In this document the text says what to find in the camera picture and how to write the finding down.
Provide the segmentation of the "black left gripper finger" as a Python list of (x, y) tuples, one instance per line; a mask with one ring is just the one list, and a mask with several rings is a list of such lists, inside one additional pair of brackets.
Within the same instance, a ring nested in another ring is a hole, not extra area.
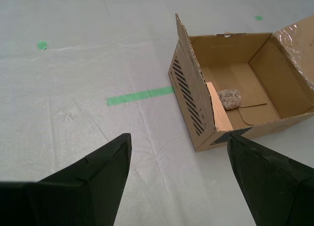
[(314, 169), (242, 136), (230, 135), (230, 163), (258, 226), (314, 224)]
[(37, 182), (0, 184), (3, 226), (111, 226), (131, 164), (123, 133), (70, 166)]

